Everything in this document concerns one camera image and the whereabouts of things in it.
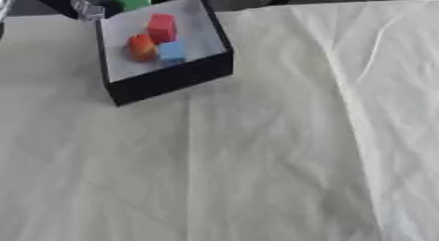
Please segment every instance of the white cloth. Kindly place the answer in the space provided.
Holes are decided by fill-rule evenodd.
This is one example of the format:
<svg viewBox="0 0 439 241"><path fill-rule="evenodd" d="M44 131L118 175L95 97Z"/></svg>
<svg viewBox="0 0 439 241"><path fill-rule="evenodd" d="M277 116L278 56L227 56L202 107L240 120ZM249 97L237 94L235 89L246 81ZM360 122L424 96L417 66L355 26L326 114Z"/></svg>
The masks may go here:
<svg viewBox="0 0 439 241"><path fill-rule="evenodd" d="M438 240L438 13L221 14L234 77L122 108L92 27L9 19L0 240Z"/></svg>

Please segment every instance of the box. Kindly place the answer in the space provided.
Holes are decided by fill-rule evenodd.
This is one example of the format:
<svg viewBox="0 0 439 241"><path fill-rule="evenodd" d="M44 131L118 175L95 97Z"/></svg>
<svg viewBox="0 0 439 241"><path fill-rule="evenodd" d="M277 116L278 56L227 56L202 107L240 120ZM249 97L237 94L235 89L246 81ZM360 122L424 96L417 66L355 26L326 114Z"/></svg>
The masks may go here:
<svg viewBox="0 0 439 241"><path fill-rule="evenodd" d="M176 18L186 62L166 66L132 62L126 41L141 32L152 14ZM207 0L172 0L97 23L104 85L118 106L231 75L233 48Z"/></svg>

